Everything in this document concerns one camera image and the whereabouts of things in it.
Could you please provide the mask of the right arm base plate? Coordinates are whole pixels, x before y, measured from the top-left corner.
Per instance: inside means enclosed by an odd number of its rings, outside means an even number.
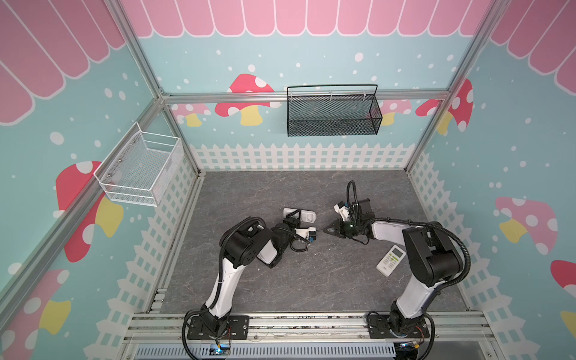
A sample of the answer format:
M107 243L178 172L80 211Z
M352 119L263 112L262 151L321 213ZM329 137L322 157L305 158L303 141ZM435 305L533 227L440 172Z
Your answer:
M365 315L367 329L371 339L426 339L430 337L429 327L424 316L407 319L401 313L377 313L370 311Z

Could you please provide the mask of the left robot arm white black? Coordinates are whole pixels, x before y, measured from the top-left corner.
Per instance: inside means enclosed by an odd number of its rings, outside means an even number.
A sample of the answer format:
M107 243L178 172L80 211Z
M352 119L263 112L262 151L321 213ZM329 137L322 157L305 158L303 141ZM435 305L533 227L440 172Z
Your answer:
M227 330L233 297L245 268L259 260L270 269L282 260L286 249L305 252L310 244L291 223L267 227L261 217L246 217L220 238L218 273L210 296L201 307L202 325L213 337Z

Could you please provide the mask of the aluminium front rail frame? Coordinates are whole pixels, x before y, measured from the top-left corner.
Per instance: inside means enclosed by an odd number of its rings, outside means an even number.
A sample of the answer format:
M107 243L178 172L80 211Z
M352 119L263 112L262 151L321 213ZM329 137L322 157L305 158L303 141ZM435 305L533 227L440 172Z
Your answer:
M136 315L117 359L504 359L478 311L432 311L426 324L395 337L364 312L246 313L219 340L189 339L180 313Z

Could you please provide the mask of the white air conditioner remote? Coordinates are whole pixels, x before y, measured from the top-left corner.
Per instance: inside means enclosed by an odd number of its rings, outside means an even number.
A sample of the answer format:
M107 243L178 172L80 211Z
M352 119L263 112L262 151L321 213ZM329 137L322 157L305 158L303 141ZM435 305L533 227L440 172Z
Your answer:
M384 276L388 277L398 267L406 256L406 251L394 245L388 253L378 262L376 269Z

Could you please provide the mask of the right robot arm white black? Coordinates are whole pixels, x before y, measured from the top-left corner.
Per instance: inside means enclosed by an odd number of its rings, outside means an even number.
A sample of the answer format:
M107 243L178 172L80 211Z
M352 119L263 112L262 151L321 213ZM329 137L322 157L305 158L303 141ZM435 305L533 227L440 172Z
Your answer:
M466 245L437 221L376 217L369 199L339 202L334 210L339 219L330 223L325 233L355 242L363 235L367 237L365 244L370 240L393 244L376 266L383 275L389 276L403 259L409 263L408 285L393 301L387 316L367 316L369 326L396 338L422 334L431 303L442 290L462 282L470 272L471 256Z

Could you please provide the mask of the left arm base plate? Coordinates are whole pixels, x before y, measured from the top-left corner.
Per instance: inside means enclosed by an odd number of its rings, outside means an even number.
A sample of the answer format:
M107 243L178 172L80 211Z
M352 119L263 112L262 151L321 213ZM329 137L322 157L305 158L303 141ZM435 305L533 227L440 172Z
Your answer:
M188 340L246 340L250 317L228 315L217 319L210 313L194 316L186 330Z

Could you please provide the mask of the black mesh wall basket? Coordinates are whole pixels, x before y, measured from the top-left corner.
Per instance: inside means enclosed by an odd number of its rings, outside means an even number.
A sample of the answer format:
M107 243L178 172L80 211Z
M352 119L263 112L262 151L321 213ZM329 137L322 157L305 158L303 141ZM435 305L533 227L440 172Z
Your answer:
M375 84L292 85L286 88L289 137L369 136L383 114Z

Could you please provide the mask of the white remote control back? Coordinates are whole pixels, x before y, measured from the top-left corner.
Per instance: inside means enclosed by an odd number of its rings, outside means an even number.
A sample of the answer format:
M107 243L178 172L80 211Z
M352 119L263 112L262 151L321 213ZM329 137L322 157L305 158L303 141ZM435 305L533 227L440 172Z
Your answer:
M313 224L317 220L317 214L314 211L300 208L284 208L283 216L285 218L295 218L308 224Z

